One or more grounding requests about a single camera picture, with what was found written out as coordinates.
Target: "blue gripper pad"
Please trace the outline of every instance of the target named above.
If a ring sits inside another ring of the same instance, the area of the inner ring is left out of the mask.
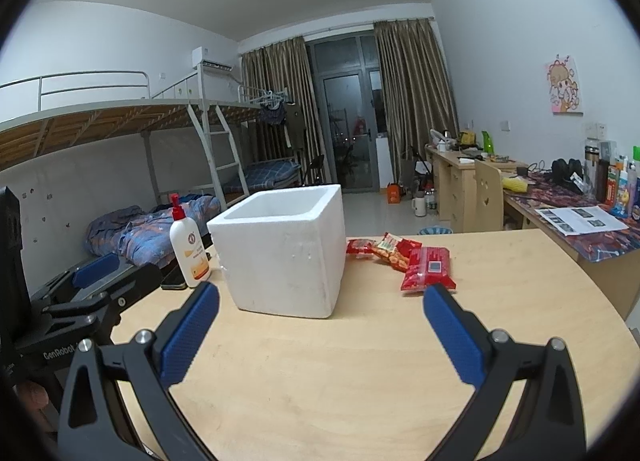
[[[484,382],[491,355],[488,331],[476,315],[464,311],[441,284],[425,289],[422,304],[424,315],[458,376],[477,390]]]
[[[115,253],[108,253],[78,269],[74,274],[72,284],[79,289],[89,287],[94,284],[94,282],[113,273],[119,267],[120,260],[118,256]]]
[[[201,282],[182,307],[160,323],[152,359],[165,389],[184,380],[219,308],[217,287]]]

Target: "cartoon poster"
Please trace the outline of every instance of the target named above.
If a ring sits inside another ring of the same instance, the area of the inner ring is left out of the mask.
[[[559,114],[582,114],[582,94],[578,82],[578,71],[570,55],[546,64],[546,81],[549,86],[551,111]]]

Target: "kettle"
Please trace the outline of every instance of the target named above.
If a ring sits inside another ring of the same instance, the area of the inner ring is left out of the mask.
[[[414,215],[416,217],[424,217],[427,215],[427,203],[422,190],[418,190],[418,192],[415,193],[415,197],[411,200],[411,207],[414,209]]]

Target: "bed ladder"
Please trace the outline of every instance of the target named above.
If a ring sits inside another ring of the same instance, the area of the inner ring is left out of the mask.
[[[202,123],[198,120],[196,113],[191,104],[187,105],[187,112],[189,113],[189,117],[191,118],[191,123],[196,129],[198,133],[198,137],[202,143],[202,147],[204,148],[204,153],[207,157],[207,163],[209,164],[209,171],[211,173],[211,184],[209,185],[198,185],[192,187],[192,190],[204,190],[207,188],[212,188],[216,193],[216,197],[218,201],[220,201],[220,209],[224,212],[227,208],[234,205],[235,203],[240,202],[242,199],[249,196],[249,187],[246,184],[246,178],[244,177],[244,170],[242,170],[242,164],[240,163],[240,155],[238,154],[238,148],[236,147],[236,140],[234,139],[234,135],[231,132],[231,128],[229,124],[226,122],[225,115],[220,109],[219,105],[216,105],[216,115],[218,115],[218,120],[220,121],[220,125],[222,126],[222,131],[211,131],[209,126],[209,106],[203,102],[202,103]],[[231,147],[231,153],[233,154],[233,162],[225,165],[216,165],[216,161],[213,155],[213,143],[211,138],[213,136],[217,136],[219,134],[226,134],[229,140],[229,146]],[[226,170],[229,168],[237,168],[238,176],[240,178],[240,184],[242,185],[242,195],[233,199],[229,203],[225,200],[225,193],[222,190],[222,184],[220,183],[220,177],[218,176],[218,172],[220,170]]]

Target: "metal screw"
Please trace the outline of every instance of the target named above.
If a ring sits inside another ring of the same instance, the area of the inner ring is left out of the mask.
[[[153,333],[151,333],[148,329],[141,329],[136,333],[136,342],[139,344],[146,344],[153,338]]]
[[[558,337],[553,337],[551,339],[551,346],[556,351],[564,351],[564,348],[566,347],[564,340]]]
[[[94,346],[94,343],[91,342],[91,340],[89,338],[85,338],[85,339],[81,340],[80,343],[78,344],[78,349],[80,351],[82,351],[83,353],[85,353],[89,349],[91,349],[93,346]]]
[[[491,332],[491,340],[493,340],[497,344],[504,344],[509,340],[509,333],[507,333],[504,329],[494,329]]]

